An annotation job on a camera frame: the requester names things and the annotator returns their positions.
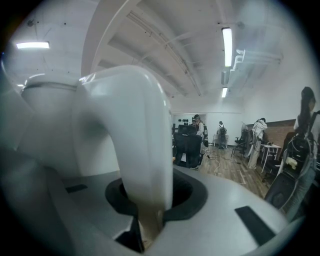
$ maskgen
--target black rectangular strip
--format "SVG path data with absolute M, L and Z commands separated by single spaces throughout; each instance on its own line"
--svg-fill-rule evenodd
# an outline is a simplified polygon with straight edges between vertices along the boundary
M 69 186 L 69 187 L 66 187 L 65 190 L 68 192 L 68 193 L 73 193 L 73 192 L 77 192 L 77 191 L 80 191 L 80 190 L 84 190 L 84 189 L 87 189 L 88 187 L 84 184 L 79 184 L 79 185 L 75 185 L 75 186 Z
M 249 207 L 244 206 L 235 209 L 253 238 L 262 246 L 275 236 L 275 233 L 263 222 L 263 220 Z

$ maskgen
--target dark hair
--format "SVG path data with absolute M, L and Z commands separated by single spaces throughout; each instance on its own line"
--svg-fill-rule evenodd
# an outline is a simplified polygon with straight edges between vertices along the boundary
M 307 132 L 309 122 L 311 119 L 309 103 L 310 101 L 316 101 L 315 94 L 310 87 L 304 87 L 301 92 L 301 109 L 298 116 L 298 128 L 296 132 L 299 134 L 305 134 Z

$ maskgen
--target desk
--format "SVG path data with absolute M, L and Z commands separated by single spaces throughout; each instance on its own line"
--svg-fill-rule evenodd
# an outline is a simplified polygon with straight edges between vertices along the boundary
M 216 141 L 219 139 L 219 134 L 214 134 L 213 135 L 213 146 L 216 146 Z M 229 135 L 225 135 L 225 148 L 228 148 L 228 141 L 229 141 Z
M 274 150 L 276 149 L 276 152 L 275 152 L 275 155 L 274 155 L 274 160 L 276 160 L 276 157 L 277 157 L 277 154 L 278 154 L 278 150 L 281 149 L 281 146 L 278 146 L 278 145 L 261 145 L 263 148 L 262 148 L 262 151 L 263 151 L 263 155 L 262 155 L 262 159 L 261 159 L 261 163 L 263 162 L 264 160 L 264 156 L 265 156 L 265 148 L 267 149 L 267 152 L 266 152 L 266 156 L 265 156 L 265 160 L 264 160 L 264 165 L 263 165 L 263 168 L 262 168 L 262 171 L 261 173 L 264 172 L 264 169 L 265 169 L 265 165 L 266 165 L 266 162 L 267 162 L 267 158 L 270 157 L 270 156 L 273 156 L 272 154 L 269 154 L 270 153 L 270 149 Z

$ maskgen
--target wooden floor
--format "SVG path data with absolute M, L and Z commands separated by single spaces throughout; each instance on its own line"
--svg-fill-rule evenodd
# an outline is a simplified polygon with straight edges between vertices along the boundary
M 232 147 L 218 149 L 210 145 L 210 159 L 204 155 L 198 170 L 203 174 L 216 175 L 237 182 L 263 199 L 271 183 L 268 179 L 262 182 L 265 174 L 261 173 L 261 160 L 258 159 L 256 170 L 248 169 L 249 160 L 242 158 L 238 151 L 230 158 L 232 149 Z

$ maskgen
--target ceiling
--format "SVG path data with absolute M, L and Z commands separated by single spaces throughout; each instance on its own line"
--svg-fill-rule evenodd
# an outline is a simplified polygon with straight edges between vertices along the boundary
M 5 51 L 14 85 L 37 74 L 79 79 L 92 72 L 138 65 L 151 71 L 168 97 L 221 93 L 225 69 L 222 28 L 237 49 L 282 56 L 288 22 L 264 0 L 48 0 L 20 25 Z M 16 43 L 48 41 L 50 49 L 18 50 Z M 276 63 L 240 63 L 228 97 L 243 97 Z

